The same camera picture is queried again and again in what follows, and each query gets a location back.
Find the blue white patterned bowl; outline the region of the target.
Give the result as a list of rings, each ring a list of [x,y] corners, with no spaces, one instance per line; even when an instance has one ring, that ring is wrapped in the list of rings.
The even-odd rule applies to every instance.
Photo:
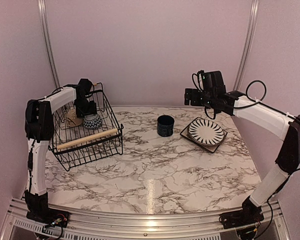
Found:
[[[83,127],[95,130],[102,126],[102,118],[98,114],[86,115],[83,119]]]

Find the grey patterned round plate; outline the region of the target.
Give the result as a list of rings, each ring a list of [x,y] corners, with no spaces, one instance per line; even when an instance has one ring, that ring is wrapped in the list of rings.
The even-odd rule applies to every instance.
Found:
[[[206,143],[201,143],[201,142],[199,142],[198,140],[195,140],[195,139],[191,136],[189,127],[187,127],[186,130],[187,130],[187,136],[190,138],[190,140],[192,140],[192,141],[193,141],[194,143],[196,143],[196,144],[199,144],[200,146],[203,146],[203,147],[216,147],[216,146],[219,146],[219,145],[221,145],[221,144],[223,143],[223,141],[221,141],[221,142],[219,142],[219,143],[217,143],[217,144],[206,144]]]

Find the white round plate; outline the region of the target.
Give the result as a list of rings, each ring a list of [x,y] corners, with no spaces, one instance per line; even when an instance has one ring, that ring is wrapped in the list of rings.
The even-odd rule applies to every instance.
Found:
[[[220,145],[225,139],[225,131],[212,120],[195,119],[188,126],[188,135],[196,143],[212,147]]]

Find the square floral plate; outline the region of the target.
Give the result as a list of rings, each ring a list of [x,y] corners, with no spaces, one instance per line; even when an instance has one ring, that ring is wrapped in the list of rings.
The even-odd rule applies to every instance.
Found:
[[[180,135],[182,136],[182,137],[184,137],[184,138],[186,138],[187,140],[189,140],[189,141],[191,141],[192,143],[194,143],[192,140],[190,140],[190,138],[187,136],[187,133],[188,133],[188,131],[187,131],[187,127],[185,127],[182,131],[181,131],[181,133],[180,133]],[[197,143],[194,143],[195,145],[197,145],[197,146],[199,146],[199,147],[201,147],[201,148],[203,148],[203,149],[205,149],[205,150],[207,150],[208,152],[210,152],[210,153],[214,153],[217,149],[218,149],[218,147],[220,146],[215,146],[215,147],[205,147],[205,146],[201,146],[201,145],[199,145],[199,144],[197,144]]]

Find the dark blue mug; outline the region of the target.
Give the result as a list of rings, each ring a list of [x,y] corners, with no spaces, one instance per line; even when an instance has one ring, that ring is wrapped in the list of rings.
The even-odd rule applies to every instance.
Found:
[[[157,133],[161,137],[170,137],[174,132],[175,120],[170,115],[161,115],[157,118]]]

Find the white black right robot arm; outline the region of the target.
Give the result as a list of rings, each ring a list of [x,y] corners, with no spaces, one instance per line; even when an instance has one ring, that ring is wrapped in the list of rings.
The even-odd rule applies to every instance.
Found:
[[[211,120],[219,113],[246,120],[280,141],[274,166],[243,201],[241,209],[222,213],[219,218],[227,228],[262,221],[262,205],[278,194],[294,173],[300,171],[300,115],[294,116],[265,104],[266,87],[260,98],[249,96],[248,88],[245,92],[227,91],[219,70],[200,70],[191,75],[191,80],[194,87],[185,89],[185,105],[212,110]]]

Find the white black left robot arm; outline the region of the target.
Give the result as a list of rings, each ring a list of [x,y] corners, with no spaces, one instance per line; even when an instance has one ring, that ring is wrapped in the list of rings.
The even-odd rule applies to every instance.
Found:
[[[88,101],[93,83],[82,78],[78,84],[67,84],[39,99],[31,99],[25,109],[25,133],[28,143],[27,185],[24,191],[27,218],[51,223],[65,214],[48,206],[45,161],[50,140],[55,133],[53,114],[73,103],[77,117],[96,113],[95,103]]]

